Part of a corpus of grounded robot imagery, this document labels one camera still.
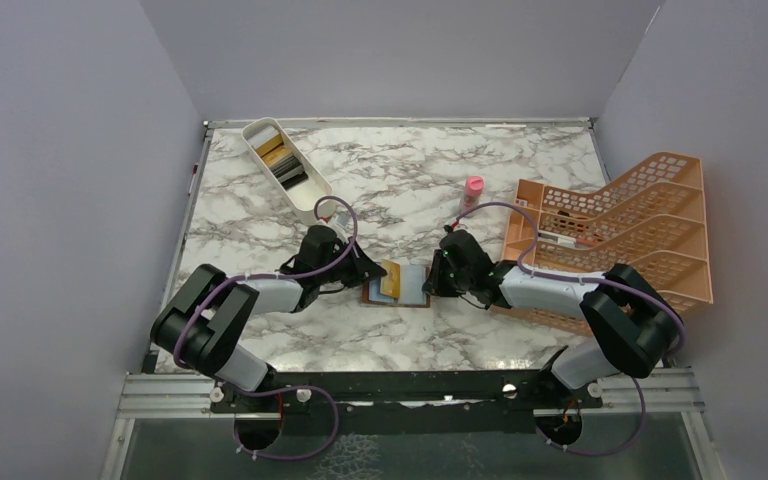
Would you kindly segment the brown leather card holder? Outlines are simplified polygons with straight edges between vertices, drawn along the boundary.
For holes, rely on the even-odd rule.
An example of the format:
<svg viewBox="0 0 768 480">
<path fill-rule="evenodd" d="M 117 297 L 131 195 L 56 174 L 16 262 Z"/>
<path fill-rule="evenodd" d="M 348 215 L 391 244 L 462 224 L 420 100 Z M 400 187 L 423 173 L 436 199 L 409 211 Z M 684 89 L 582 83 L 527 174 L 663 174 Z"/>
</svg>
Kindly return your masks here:
<svg viewBox="0 0 768 480">
<path fill-rule="evenodd" d="M 381 262 L 385 275 L 363 286 L 361 302 L 386 307 L 429 308 L 430 296 L 423 285 L 430 269 L 422 265 Z"/>
</svg>

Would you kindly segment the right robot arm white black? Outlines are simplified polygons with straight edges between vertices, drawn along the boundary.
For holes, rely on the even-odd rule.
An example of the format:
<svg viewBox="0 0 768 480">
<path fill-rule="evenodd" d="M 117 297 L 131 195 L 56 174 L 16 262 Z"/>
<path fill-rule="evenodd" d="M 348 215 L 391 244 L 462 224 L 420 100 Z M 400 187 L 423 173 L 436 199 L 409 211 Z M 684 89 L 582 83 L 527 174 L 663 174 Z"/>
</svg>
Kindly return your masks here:
<svg viewBox="0 0 768 480">
<path fill-rule="evenodd" d="M 555 354 L 537 380 L 539 398 L 552 407 L 603 377 L 646 378 L 685 341 L 681 317 L 633 267 L 573 275 L 494 262 L 465 230 L 447 231 L 423 290 L 441 298 L 468 294 L 483 309 L 539 309 L 584 321 L 592 339 Z"/>
</svg>

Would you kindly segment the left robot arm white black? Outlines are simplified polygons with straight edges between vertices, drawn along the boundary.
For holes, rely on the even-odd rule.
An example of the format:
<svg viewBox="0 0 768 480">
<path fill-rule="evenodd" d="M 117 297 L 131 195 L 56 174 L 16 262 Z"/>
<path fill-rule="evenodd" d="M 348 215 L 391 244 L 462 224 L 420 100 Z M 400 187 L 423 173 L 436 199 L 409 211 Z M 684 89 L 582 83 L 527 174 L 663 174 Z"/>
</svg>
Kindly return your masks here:
<svg viewBox="0 0 768 480">
<path fill-rule="evenodd" d="M 239 344 L 249 318 L 297 313 L 325 285 L 350 289 L 385 275 L 361 247 L 315 225 L 276 273 L 230 282 L 211 264 L 197 267 L 154 321 L 150 338 L 185 368 L 236 386 L 237 398 L 248 409 L 262 410 L 273 401 L 275 386 L 267 376 L 274 368 Z"/>
</svg>

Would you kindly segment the yellow gold credit card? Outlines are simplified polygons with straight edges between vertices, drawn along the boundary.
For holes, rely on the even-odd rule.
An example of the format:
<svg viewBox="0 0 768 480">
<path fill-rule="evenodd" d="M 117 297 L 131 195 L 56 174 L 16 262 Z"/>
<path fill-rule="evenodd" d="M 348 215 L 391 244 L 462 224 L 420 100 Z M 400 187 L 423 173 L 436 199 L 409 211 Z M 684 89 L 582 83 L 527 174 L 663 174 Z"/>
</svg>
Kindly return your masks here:
<svg viewBox="0 0 768 480">
<path fill-rule="evenodd" d="M 381 267 L 386 271 L 386 275 L 380 279 L 379 292 L 398 299 L 401 295 L 401 265 L 391 260 L 382 260 Z"/>
</svg>

